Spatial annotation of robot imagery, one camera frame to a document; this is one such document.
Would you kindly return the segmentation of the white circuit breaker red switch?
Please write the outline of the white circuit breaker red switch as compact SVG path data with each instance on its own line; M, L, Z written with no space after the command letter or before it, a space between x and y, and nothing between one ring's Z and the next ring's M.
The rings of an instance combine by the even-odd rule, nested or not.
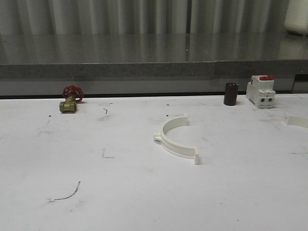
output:
M274 76L251 76L247 84L246 98L259 109L272 108L276 92L273 90Z

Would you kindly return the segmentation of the dark brown cylinder coupling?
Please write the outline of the dark brown cylinder coupling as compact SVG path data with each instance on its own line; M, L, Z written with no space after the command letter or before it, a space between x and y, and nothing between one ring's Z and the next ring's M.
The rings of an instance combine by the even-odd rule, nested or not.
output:
M237 101L239 85L237 83L226 83L224 104L227 106L235 106Z

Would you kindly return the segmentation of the brass valve red handwheel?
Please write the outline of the brass valve red handwheel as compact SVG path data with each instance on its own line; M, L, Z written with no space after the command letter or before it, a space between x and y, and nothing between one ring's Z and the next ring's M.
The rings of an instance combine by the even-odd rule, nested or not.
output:
M82 101L84 92L81 87L71 85L64 88L62 96L65 98L65 101L59 104L60 112L75 113L77 111L77 103Z

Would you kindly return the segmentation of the grey stone countertop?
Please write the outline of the grey stone countertop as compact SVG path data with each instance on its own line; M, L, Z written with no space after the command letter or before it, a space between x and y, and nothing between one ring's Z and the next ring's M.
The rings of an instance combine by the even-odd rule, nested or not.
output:
M285 32L146 35L3 35L0 96L219 94L252 75L281 93L308 90L308 39Z

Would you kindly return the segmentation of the white container in background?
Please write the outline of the white container in background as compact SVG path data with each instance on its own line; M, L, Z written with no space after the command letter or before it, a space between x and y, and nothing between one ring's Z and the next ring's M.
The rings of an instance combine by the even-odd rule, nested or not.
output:
M308 0L289 0L284 28L289 32L308 35Z

